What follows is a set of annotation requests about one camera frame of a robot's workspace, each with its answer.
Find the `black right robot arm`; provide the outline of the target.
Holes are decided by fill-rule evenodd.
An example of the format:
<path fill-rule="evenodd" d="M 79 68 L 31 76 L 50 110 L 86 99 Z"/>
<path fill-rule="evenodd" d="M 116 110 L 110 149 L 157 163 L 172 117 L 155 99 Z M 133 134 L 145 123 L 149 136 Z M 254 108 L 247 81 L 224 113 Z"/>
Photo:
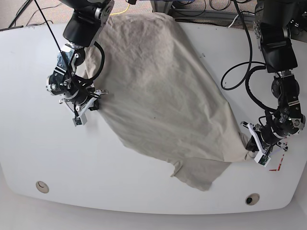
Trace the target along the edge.
<path fill-rule="evenodd" d="M 105 63 L 103 48 L 97 38 L 104 28 L 114 6 L 112 0 L 64 0 L 63 4 L 72 8 L 73 14 L 63 32 L 67 43 L 60 48 L 57 65 L 47 78 L 46 89 L 52 95 L 61 95 L 60 104 L 71 110 L 75 126 L 85 125 L 85 112 L 99 109 L 100 96 L 107 90 L 94 87 Z M 85 49 L 94 46 L 101 55 L 97 72 L 89 79 L 77 75 L 77 67 L 85 61 Z"/>

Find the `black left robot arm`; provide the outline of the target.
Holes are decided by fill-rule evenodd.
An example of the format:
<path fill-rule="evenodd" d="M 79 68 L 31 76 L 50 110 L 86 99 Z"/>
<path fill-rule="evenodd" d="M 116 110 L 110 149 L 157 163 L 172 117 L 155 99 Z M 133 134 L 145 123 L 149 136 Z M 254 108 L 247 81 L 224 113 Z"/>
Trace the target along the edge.
<path fill-rule="evenodd" d="M 264 64 L 247 74 L 245 87 L 250 98 L 265 112 L 266 124 L 247 124 L 251 139 L 247 150 L 257 152 L 254 160 L 265 166 L 281 140 L 303 130 L 306 117 L 301 112 L 299 84 L 291 72 L 298 63 L 291 42 L 291 24 L 307 9 L 305 0 L 259 0 L 255 8 L 255 33 Z M 276 109 L 265 106 L 251 92 L 249 80 L 258 70 L 274 73 L 271 90 L 278 100 Z"/>

